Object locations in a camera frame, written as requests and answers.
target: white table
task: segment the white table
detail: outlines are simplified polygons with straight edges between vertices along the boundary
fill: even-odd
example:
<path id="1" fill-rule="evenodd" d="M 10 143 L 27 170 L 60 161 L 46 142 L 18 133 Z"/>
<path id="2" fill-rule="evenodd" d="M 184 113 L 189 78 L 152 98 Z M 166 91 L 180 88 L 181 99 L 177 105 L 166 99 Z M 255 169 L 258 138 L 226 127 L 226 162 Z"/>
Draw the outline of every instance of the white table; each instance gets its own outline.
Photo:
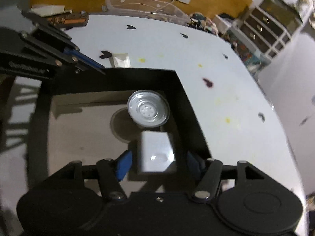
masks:
<path id="1" fill-rule="evenodd" d="M 136 29 L 126 29 L 127 25 Z M 105 67 L 111 64 L 109 59 L 99 58 L 103 50 L 128 53 L 132 67 L 175 70 L 212 157 L 227 165 L 236 165 L 239 160 L 251 162 L 292 190 L 305 204 L 303 185 L 281 123 L 229 44 L 216 36 L 184 26 L 124 16 L 90 15 L 87 26 L 73 28 L 67 33 L 82 53 Z M 208 88 L 203 78 L 212 81 L 213 87 Z M 27 84 L 38 86 L 37 81 Z M 33 106 L 23 122 L 29 121 L 31 110 Z M 260 112 L 264 114 L 265 122 L 258 117 Z M 11 113 L 9 124 L 14 123 L 21 111 L 13 107 Z M 22 195 L 26 191 L 26 172 L 20 163 L 25 164 L 22 157 L 26 145 L 19 148 L 18 154 L 8 148 L 0 155 L 0 163 L 19 157 L 21 171 L 17 169 L 14 175 L 19 175 Z M 11 182 L 14 177 L 10 173 L 3 174 L 3 170 L 1 173 L 6 175 L 0 176 L 2 207 L 5 204 L 15 214 L 20 195 L 10 194 L 14 191 Z M 296 233 L 308 234 L 306 214 Z"/>

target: screw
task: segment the screw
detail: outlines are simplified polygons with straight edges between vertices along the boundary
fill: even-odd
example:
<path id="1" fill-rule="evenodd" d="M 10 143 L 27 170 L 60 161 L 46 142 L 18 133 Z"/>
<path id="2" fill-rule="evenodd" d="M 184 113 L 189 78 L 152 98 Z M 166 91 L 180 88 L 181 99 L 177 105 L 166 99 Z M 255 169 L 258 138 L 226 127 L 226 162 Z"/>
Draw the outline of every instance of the screw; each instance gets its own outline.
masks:
<path id="1" fill-rule="evenodd" d="M 59 60 L 55 60 L 55 63 L 56 63 L 57 66 L 62 66 L 62 63 Z"/>
<path id="2" fill-rule="evenodd" d="M 211 194 L 207 191 L 197 191 L 194 195 L 198 199 L 208 199 Z"/>
<path id="3" fill-rule="evenodd" d="M 155 200 L 156 200 L 156 201 L 159 201 L 159 202 L 163 202 L 163 201 L 164 201 L 164 198 L 162 198 L 162 197 L 157 197 Z"/>
<path id="4" fill-rule="evenodd" d="M 123 195 L 123 193 L 118 192 L 118 191 L 110 192 L 108 196 L 110 198 L 112 198 L 112 199 L 123 199 L 123 198 L 125 198 L 125 195 Z"/>
<path id="5" fill-rule="evenodd" d="M 26 37 L 28 36 L 28 34 L 27 34 L 26 32 L 22 32 L 22 33 L 21 33 L 21 36 L 22 36 L 23 38 L 26 38 Z"/>

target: black heart sticker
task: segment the black heart sticker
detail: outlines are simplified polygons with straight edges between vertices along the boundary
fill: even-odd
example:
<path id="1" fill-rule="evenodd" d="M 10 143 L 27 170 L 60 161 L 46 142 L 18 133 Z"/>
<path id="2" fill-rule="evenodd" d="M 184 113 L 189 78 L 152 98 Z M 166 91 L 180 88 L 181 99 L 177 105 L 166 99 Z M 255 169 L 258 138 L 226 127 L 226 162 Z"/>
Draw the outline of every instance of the black heart sticker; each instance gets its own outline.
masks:
<path id="1" fill-rule="evenodd" d="M 210 80 L 208 80 L 208 79 L 206 79 L 206 78 L 203 78 L 203 81 L 204 81 L 204 83 L 206 84 L 206 86 L 207 86 L 208 88 L 212 88 L 213 82 L 211 82 Z"/>
<path id="2" fill-rule="evenodd" d="M 103 55 L 100 55 L 100 58 L 109 58 L 113 56 L 113 54 L 108 51 L 101 51 L 101 52 L 103 53 Z"/>
<path id="3" fill-rule="evenodd" d="M 130 26 L 130 25 L 127 25 L 128 27 L 127 27 L 127 29 L 136 29 L 136 27 L 134 27 L 134 26 Z"/>

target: metal lid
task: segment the metal lid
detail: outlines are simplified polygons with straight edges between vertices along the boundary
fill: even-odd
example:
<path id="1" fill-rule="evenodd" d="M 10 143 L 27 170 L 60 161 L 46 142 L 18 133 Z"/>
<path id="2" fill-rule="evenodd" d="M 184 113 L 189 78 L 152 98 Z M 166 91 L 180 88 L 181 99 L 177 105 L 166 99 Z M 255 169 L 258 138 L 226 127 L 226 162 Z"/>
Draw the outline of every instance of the metal lid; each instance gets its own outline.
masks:
<path id="1" fill-rule="evenodd" d="M 159 93 L 138 90 L 128 99 L 128 112 L 137 124 L 155 128 L 166 123 L 170 116 L 170 107 Z"/>

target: heart shape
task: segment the heart shape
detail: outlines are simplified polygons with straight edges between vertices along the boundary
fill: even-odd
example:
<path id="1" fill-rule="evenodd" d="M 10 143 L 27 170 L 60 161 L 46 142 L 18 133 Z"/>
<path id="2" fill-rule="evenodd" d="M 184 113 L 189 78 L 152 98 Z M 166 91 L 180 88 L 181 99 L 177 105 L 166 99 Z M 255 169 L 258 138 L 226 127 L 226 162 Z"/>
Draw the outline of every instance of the heart shape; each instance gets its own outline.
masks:
<path id="1" fill-rule="evenodd" d="M 211 82 L 210 80 L 208 80 L 208 79 L 206 79 L 206 78 L 203 78 L 203 81 L 204 81 L 204 83 L 206 84 L 206 86 L 207 86 L 208 88 L 212 88 L 213 82 Z"/>
<path id="2" fill-rule="evenodd" d="M 136 27 L 134 27 L 134 26 L 131 26 L 131 25 L 127 25 L 128 27 L 127 27 L 127 29 L 136 29 Z"/>
<path id="3" fill-rule="evenodd" d="M 265 116 L 264 116 L 264 114 L 263 114 L 262 112 L 260 112 L 260 113 L 258 114 L 258 117 L 261 118 L 262 122 L 265 122 Z"/>
<path id="4" fill-rule="evenodd" d="M 113 54 L 108 51 L 101 51 L 101 52 L 103 53 L 103 55 L 100 55 L 100 58 L 109 58 L 113 56 Z"/>

